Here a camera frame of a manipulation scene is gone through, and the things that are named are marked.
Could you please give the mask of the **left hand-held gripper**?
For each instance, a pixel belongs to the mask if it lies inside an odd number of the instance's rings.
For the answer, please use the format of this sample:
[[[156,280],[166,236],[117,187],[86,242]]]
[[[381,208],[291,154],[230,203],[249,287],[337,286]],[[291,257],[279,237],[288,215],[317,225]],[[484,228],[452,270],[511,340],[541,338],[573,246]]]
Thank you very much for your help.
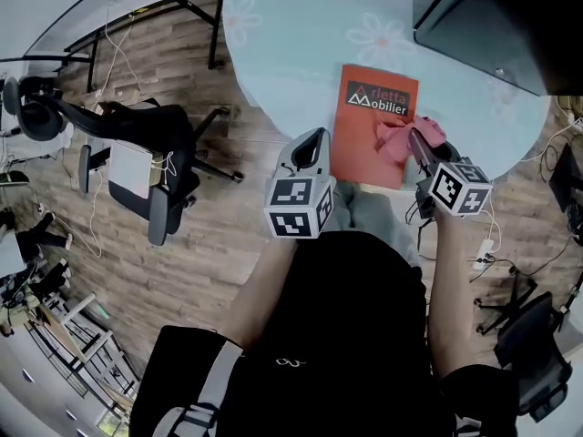
[[[319,127],[281,151],[266,183],[264,214],[275,238],[316,239],[333,211],[330,132]]]

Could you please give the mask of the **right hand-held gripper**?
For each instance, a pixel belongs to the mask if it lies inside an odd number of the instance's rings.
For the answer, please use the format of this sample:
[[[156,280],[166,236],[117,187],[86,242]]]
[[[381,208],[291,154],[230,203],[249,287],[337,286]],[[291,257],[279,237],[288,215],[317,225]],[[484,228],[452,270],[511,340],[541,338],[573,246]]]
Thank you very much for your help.
[[[409,147],[425,174],[415,192],[422,219],[432,218],[437,208],[458,217],[480,213],[493,187],[481,167],[447,141],[430,146],[416,127],[410,129]]]

